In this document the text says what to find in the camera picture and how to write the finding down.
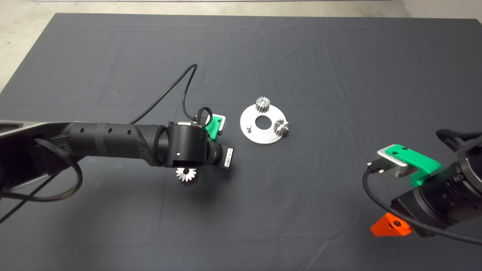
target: green bracket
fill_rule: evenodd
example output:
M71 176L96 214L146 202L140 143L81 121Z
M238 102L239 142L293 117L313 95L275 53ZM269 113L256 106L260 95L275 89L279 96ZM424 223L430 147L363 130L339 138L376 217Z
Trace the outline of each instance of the green bracket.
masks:
M213 120L206 126L206 130L209 133L209 137L216 142L217 141L217 133L219 132L219 127L221 126L223 118L213 116Z
M402 145L395 145L388 148L385 150L385 153L418 169L418 171L411 176L413 187L421 185L428 177L442 168L442 165L436 160L412 149L405 148Z

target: circular metal plate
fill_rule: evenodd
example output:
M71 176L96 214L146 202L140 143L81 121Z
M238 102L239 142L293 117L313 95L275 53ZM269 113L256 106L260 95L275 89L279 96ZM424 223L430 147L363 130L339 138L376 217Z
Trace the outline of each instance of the circular metal plate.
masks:
M271 126L268 129L263 130L256 126L256 119L259 116L266 116L271 120ZM256 105L252 105L241 114L240 126L242 133L251 141L258 144L271 144L281 139L281 136L273 131L277 120L286 121L283 112L276 106L270 105L267 112L261 113L256 110Z

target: center hole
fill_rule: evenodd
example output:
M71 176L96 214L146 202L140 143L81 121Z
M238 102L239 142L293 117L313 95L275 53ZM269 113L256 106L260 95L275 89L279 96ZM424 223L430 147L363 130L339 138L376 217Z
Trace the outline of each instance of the center hole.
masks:
M267 116L259 116L256 119L256 126L261 130L267 130L271 127L271 120Z

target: small metal gear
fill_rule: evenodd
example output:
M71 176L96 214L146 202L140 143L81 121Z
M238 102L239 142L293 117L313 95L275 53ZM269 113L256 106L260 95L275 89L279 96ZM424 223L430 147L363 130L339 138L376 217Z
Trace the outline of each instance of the small metal gear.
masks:
M256 110L258 110L258 112L264 113L268 111L269 105L270 100L266 97L261 96L256 100Z
M176 173L181 182L189 183L196 177L197 172L195 168L178 167Z
M277 120L274 123L273 131L278 136L284 136L289 130L290 124L289 122L285 122L285 120Z

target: sticker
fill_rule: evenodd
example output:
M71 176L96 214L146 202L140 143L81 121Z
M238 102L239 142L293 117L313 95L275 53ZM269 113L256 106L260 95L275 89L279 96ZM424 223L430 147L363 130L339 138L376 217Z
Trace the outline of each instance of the sticker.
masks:
M229 164L231 164L232 156L233 156L233 149L228 148L228 152L226 153L226 160L224 160L224 167L229 167Z

